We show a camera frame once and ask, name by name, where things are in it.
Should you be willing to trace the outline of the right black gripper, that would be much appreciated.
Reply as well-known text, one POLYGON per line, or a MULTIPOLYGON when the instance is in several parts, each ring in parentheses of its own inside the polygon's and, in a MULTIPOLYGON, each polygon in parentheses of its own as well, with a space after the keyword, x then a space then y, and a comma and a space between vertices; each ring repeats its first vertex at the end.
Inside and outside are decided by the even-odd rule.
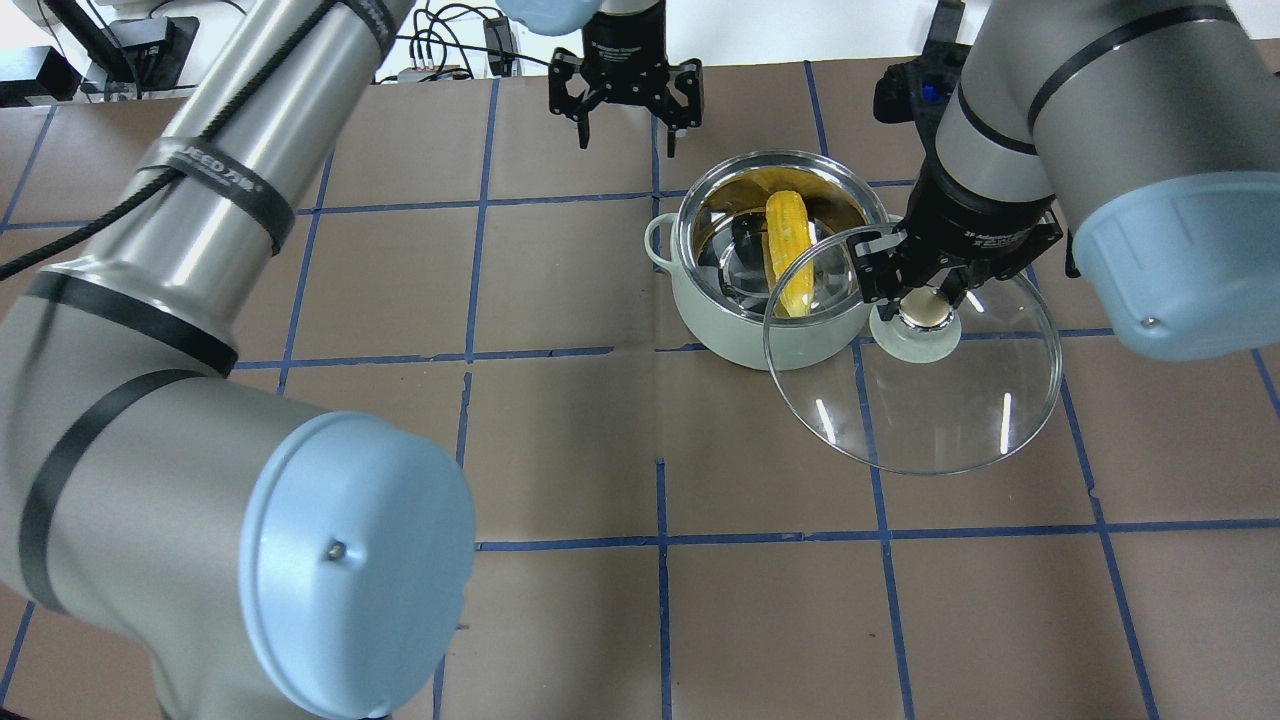
POLYGON ((951 310, 989 279, 1006 281, 1062 237, 1053 223, 1036 227, 1056 196, 1009 202, 960 184, 938 160, 925 160, 897 234, 859 234, 850 241, 861 299, 899 301, 936 275, 951 310))

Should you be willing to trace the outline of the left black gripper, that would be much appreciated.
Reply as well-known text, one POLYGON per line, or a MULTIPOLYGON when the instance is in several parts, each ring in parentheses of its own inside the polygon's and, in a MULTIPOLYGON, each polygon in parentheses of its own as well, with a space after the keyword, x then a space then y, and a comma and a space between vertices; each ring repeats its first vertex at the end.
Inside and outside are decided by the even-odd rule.
POLYGON ((558 47, 548 72, 548 106, 575 126, 579 147, 590 143, 590 111, 602 104, 645 108, 666 127, 666 156, 703 124, 701 60, 668 63, 666 12, 598 12, 580 31, 582 54, 558 47))

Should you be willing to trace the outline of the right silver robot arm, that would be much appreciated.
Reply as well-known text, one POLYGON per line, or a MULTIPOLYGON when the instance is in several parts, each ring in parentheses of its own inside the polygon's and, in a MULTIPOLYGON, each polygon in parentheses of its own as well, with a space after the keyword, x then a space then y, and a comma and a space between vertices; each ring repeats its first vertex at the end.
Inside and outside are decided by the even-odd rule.
POLYGON ((937 19, 873 113, 925 152, 900 241, 855 260, 883 318, 1065 238, 1137 354, 1277 342, 1277 77, 1228 3, 993 1, 970 45, 937 19))

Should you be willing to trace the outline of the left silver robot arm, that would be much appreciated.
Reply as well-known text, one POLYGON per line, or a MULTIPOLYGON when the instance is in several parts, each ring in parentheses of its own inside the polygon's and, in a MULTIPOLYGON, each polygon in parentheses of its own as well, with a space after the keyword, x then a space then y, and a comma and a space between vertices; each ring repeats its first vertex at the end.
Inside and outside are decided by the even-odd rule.
POLYGON ((389 717, 474 568, 454 455, 229 380, 232 327, 411 12, 259 4, 3 322, 3 582, 141 643, 166 719, 389 717))

